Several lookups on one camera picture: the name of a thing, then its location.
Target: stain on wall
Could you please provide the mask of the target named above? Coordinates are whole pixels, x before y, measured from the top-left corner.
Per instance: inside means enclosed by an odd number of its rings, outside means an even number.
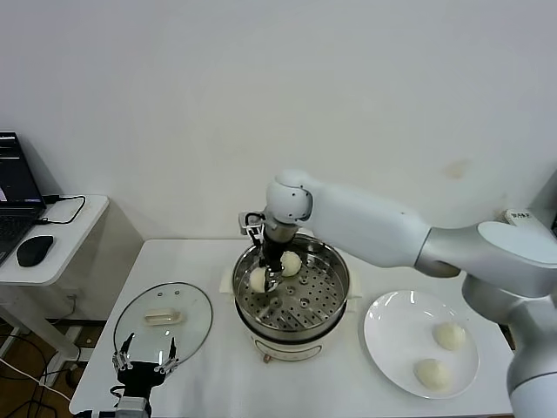
[[[470,165],[472,164],[472,160],[469,158],[458,159],[453,161],[451,164],[446,165],[441,172],[451,180],[460,180],[465,175]]]

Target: computer mouse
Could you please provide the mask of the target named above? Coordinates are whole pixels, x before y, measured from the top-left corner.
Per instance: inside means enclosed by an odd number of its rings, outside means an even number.
[[[27,239],[17,249],[17,262],[21,267],[33,267],[43,261],[49,251],[54,238],[50,235],[42,235]]]

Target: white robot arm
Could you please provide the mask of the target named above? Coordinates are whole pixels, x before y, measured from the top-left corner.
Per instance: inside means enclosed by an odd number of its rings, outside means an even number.
[[[557,245],[549,237],[499,222],[434,228],[403,206],[295,170],[280,173],[266,197],[269,281],[280,280],[280,255],[300,227],[375,266],[409,266],[433,277],[463,270],[466,302],[508,324],[519,345],[507,376],[515,416],[557,415]]]

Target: table leg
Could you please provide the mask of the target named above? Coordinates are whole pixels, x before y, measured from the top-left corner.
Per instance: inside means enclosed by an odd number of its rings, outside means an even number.
[[[15,286],[2,286],[0,305],[12,317],[17,318],[29,330],[53,346],[63,357],[76,360],[79,349],[65,335],[55,329],[44,317],[36,304]]]
[[[29,329],[15,316],[13,316],[10,312],[8,312],[4,307],[2,302],[0,301],[0,318],[8,322],[12,328],[18,328],[21,334],[28,334]]]

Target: laptop keyboard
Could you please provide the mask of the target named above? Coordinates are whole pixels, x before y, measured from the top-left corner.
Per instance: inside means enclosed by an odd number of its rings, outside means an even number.
[[[0,216],[0,241],[18,238],[33,220],[21,216]]]

